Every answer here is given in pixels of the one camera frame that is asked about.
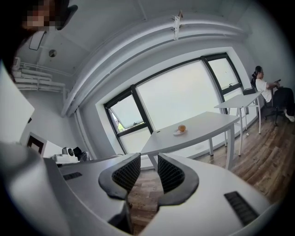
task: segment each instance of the window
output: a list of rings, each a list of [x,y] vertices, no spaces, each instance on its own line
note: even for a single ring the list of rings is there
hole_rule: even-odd
[[[110,100],[105,104],[105,109],[123,151],[140,152],[153,130],[135,87]]]
[[[110,107],[110,112],[116,124],[117,133],[144,123],[132,95]]]
[[[141,152],[154,130],[206,111],[228,113],[227,109],[214,107],[242,91],[231,59],[221,53],[159,71],[117,95],[105,104],[105,109],[124,152],[136,153]],[[249,108],[249,112],[247,119],[257,116],[255,107]],[[230,115],[237,115],[237,109],[231,109]],[[213,138],[214,145],[220,142],[224,142],[224,134]],[[205,151],[207,146],[203,142],[177,152],[192,156]]]
[[[201,57],[201,59],[210,71],[223,101],[223,95],[238,88],[244,90],[239,74],[226,53]]]
[[[226,58],[209,61],[222,90],[238,84],[238,80]]]
[[[219,112],[210,75],[199,60],[152,78],[137,90],[156,130],[206,111]]]

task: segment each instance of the dark hair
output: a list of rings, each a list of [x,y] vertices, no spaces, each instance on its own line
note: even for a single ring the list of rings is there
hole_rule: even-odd
[[[255,67],[255,71],[254,71],[254,73],[252,74],[251,85],[252,85],[253,87],[256,87],[256,78],[257,78],[257,74],[258,74],[259,72],[262,72],[262,67],[261,67],[260,65],[258,65],[258,66]]]
[[[255,71],[254,71],[252,77],[253,77],[254,79],[256,79],[256,78],[257,78],[257,74],[258,74],[259,72],[262,72],[262,67],[261,67],[260,65],[258,65],[258,66],[255,67]]]

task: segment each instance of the window frame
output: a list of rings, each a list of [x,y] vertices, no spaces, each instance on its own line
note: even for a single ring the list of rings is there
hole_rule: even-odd
[[[137,126],[134,126],[134,127],[131,127],[131,128],[128,128],[127,130],[124,130],[122,132],[118,132],[117,129],[116,129],[116,125],[114,123],[114,119],[112,118],[112,115],[111,115],[111,107],[114,106],[115,104],[117,104],[118,102],[122,101],[123,99],[129,97],[129,96],[132,96],[134,101],[135,101],[135,104],[137,106],[137,109],[142,117],[142,120],[143,120],[143,124],[139,124]],[[143,128],[146,128],[148,127],[148,130],[150,131],[150,133],[152,134],[153,133],[153,128],[148,120],[148,117],[144,111],[144,108],[142,106],[142,103],[139,99],[139,96],[137,94],[137,91],[135,89],[135,86],[134,85],[131,85],[130,88],[124,90],[122,93],[118,94],[117,96],[115,96],[113,99],[109,100],[106,104],[104,104],[104,108],[106,110],[106,115],[107,115],[107,118],[111,124],[111,127],[116,135],[116,138],[124,152],[124,154],[127,154],[127,151],[120,139],[120,137],[124,136],[124,135],[127,135],[127,134],[130,134],[130,133],[133,133],[135,131],[138,131],[138,130],[141,130]]]
[[[215,73],[214,73],[213,69],[211,68],[211,66],[209,64],[209,61],[214,61],[214,60],[218,60],[218,59],[226,59],[228,61],[228,63],[230,64],[230,67],[232,68],[232,70],[233,70],[233,72],[234,72],[234,74],[236,76],[236,79],[238,81],[237,84],[235,84],[233,86],[230,86],[228,88],[225,88],[223,90],[221,89],[219,81],[218,81],[217,77],[215,76]],[[213,79],[215,80],[215,83],[218,84],[218,86],[219,86],[218,89],[221,92],[222,96],[229,93],[229,92],[231,92],[231,91],[236,90],[237,88],[241,88],[242,91],[244,91],[244,87],[243,87],[241,78],[240,78],[234,64],[232,63],[232,60],[230,59],[230,57],[228,56],[227,53],[219,53],[219,54],[214,54],[214,55],[203,56],[203,61],[204,61],[204,63],[208,64],[208,67],[211,68],[212,74],[214,75]]]
[[[234,72],[234,74],[235,74],[235,76],[237,78],[238,84],[235,84],[235,85],[230,86],[230,87],[228,87],[226,89],[223,89],[223,90],[221,89],[219,81],[218,81],[212,67],[209,64],[209,61],[217,60],[217,59],[227,59],[227,61],[229,62],[230,66],[231,66],[231,68],[232,68],[232,70],[233,70],[233,72]],[[148,80],[151,80],[151,79],[163,74],[163,73],[166,73],[166,72],[168,72],[170,70],[173,70],[173,69],[175,69],[177,67],[180,67],[182,65],[189,64],[191,62],[195,62],[195,61],[198,61],[198,60],[200,60],[200,61],[202,61],[204,63],[204,66],[206,67],[206,69],[207,69],[207,71],[209,73],[209,76],[211,77],[211,80],[212,80],[212,82],[214,84],[214,87],[215,87],[215,90],[216,90],[215,92],[216,92],[216,94],[217,94],[217,96],[218,96],[218,98],[219,98],[219,100],[221,102],[225,102],[224,95],[231,92],[231,91],[234,91],[234,90],[236,90],[238,88],[241,88],[242,92],[244,91],[244,87],[243,87],[241,78],[240,78],[240,76],[239,76],[233,62],[231,61],[231,59],[230,59],[230,57],[228,56],[227,53],[218,53],[218,54],[206,55],[206,56],[201,56],[201,57],[191,59],[191,60],[188,60],[188,61],[184,61],[184,62],[178,63],[176,65],[170,66],[170,67],[168,67],[166,69],[163,69],[163,70],[161,70],[161,71],[159,71],[157,73],[154,73],[153,75],[148,76],[147,78],[137,82],[136,84],[132,84],[128,89],[124,90],[123,92],[121,92],[120,94],[118,94],[117,96],[115,96],[114,98],[109,100],[106,104],[104,104],[104,108],[106,110],[106,114],[107,114],[107,117],[108,117],[109,122],[111,124],[111,127],[112,127],[112,129],[114,131],[114,134],[116,135],[116,138],[117,138],[117,140],[118,140],[118,142],[119,142],[119,144],[120,144],[120,146],[123,149],[125,154],[127,154],[127,152],[126,152],[126,149],[125,149],[120,137],[122,137],[124,135],[127,135],[127,134],[130,134],[132,132],[141,130],[141,129],[145,128],[145,127],[148,127],[148,130],[150,131],[151,134],[154,131],[152,126],[151,126],[151,122],[149,121],[148,116],[147,116],[147,114],[146,114],[146,112],[144,110],[142,102],[141,102],[141,100],[140,100],[140,98],[138,96],[138,93],[136,91],[136,87],[143,84],[143,83],[145,83],[145,82],[147,82]],[[131,127],[131,128],[129,128],[129,129],[123,131],[123,132],[118,133],[116,131],[115,123],[114,123],[114,120],[112,118],[112,115],[110,114],[110,109],[109,108],[111,108],[113,105],[117,104],[118,102],[120,102],[121,100],[125,99],[126,97],[128,97],[130,95],[133,96],[134,101],[136,103],[136,106],[138,108],[138,111],[139,111],[140,115],[142,116],[142,119],[143,119],[144,123],[140,124],[140,125],[137,125],[135,127]],[[223,114],[228,114],[227,109],[220,109],[220,111]]]

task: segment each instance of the person sitting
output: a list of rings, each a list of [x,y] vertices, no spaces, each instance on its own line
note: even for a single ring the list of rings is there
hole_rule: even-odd
[[[269,83],[263,81],[263,70],[261,66],[255,68],[252,77],[255,80],[256,88],[262,91],[262,96],[267,103],[271,102],[271,90],[273,89],[273,104],[279,107],[285,107],[285,116],[291,121],[295,122],[294,117],[294,95],[290,88],[282,88],[279,83]]]

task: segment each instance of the ceiling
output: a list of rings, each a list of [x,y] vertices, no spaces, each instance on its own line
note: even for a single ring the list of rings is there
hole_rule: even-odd
[[[66,27],[47,32],[37,51],[29,49],[28,41],[18,56],[22,62],[73,75],[99,46],[136,23],[163,14],[177,15],[180,9],[184,17],[186,12],[202,12],[237,21],[241,16],[233,11],[237,2],[240,0],[71,0],[70,5],[77,5],[78,10]],[[54,58],[48,55],[51,49],[57,51]]]

